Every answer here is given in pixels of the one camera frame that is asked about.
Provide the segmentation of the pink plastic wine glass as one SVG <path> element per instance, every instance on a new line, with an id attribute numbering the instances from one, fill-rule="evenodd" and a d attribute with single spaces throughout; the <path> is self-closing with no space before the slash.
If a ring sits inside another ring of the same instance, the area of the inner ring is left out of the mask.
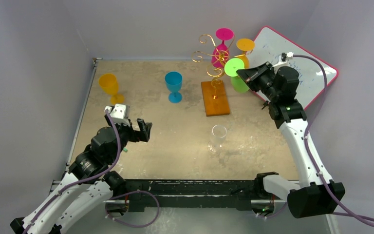
<path id="1" fill-rule="evenodd" d="M 233 39 L 234 33 L 229 28 L 220 28 L 216 31 L 215 36 L 221 43 L 215 46 L 211 63 L 215 68 L 224 68 L 224 65 L 229 59 L 229 48 L 225 42 Z"/>

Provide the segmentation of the green plastic wine glass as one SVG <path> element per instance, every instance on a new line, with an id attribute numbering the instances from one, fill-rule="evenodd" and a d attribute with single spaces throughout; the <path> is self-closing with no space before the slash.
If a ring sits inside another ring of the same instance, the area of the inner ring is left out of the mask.
<path id="1" fill-rule="evenodd" d="M 233 89 L 238 93 L 246 93 L 249 90 L 249 87 L 237 73 L 238 70 L 242 69 L 245 69 L 245 63 L 240 58 L 231 58 L 224 65 L 224 72 L 230 77 Z"/>

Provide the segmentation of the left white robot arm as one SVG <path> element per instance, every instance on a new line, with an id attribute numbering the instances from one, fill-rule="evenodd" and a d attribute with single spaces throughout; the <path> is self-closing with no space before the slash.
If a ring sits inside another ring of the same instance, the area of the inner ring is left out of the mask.
<path id="1" fill-rule="evenodd" d="M 84 215 L 105 200 L 129 196 L 127 181 L 113 170 L 128 142 L 148 142 L 152 123 L 106 117 L 90 144 L 70 165 L 59 185 L 26 217 L 15 218 L 16 234 L 65 234 Z"/>

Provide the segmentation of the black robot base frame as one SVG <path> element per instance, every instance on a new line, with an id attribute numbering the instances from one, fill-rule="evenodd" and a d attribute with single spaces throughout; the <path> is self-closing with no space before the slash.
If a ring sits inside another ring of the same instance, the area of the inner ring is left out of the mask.
<path id="1" fill-rule="evenodd" d="M 261 205 L 273 198 L 287 200 L 298 184 L 277 173 L 258 174 L 254 180 L 158 180 L 127 179 L 130 194 L 112 197 L 120 205 L 114 212 L 143 212 L 147 207 L 234 208 L 261 212 Z"/>

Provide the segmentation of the orange plastic wine glass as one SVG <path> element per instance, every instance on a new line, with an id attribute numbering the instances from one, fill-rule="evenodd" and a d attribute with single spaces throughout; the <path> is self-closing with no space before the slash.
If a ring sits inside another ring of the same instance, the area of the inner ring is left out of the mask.
<path id="1" fill-rule="evenodd" d="M 248 54 L 251 54 L 255 48 L 255 42 L 251 39 L 242 38 L 236 41 L 236 46 L 242 53 L 236 58 L 239 58 L 244 63 L 244 68 L 249 68 L 249 59 L 247 58 Z"/>

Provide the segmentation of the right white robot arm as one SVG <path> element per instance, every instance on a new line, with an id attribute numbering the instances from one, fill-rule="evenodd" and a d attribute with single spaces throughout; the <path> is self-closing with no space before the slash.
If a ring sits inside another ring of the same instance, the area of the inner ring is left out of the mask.
<path id="1" fill-rule="evenodd" d="M 250 90 L 261 91 L 268 98 L 270 117 L 285 138 L 299 175 L 299 184 L 295 184 L 277 173 L 258 174 L 255 195 L 266 198 L 273 194 L 285 200 L 295 218 L 331 214 L 345 195 L 345 188 L 341 182 L 334 182 L 309 137 L 307 116 L 296 99 L 297 70 L 283 66 L 275 71 L 267 62 L 236 73 Z"/>

